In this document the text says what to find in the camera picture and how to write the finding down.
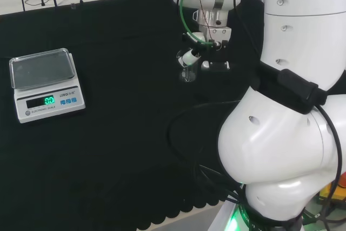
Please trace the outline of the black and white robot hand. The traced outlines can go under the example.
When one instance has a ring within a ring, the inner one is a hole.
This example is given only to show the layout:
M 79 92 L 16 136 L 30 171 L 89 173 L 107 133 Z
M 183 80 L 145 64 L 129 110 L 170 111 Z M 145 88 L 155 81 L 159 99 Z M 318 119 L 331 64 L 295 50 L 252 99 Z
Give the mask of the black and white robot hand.
M 230 69 L 226 58 L 231 28 L 203 27 L 202 32 L 184 33 L 183 39 L 190 43 L 190 49 L 177 56 L 182 68 L 200 65 L 204 71 L 224 72 Z

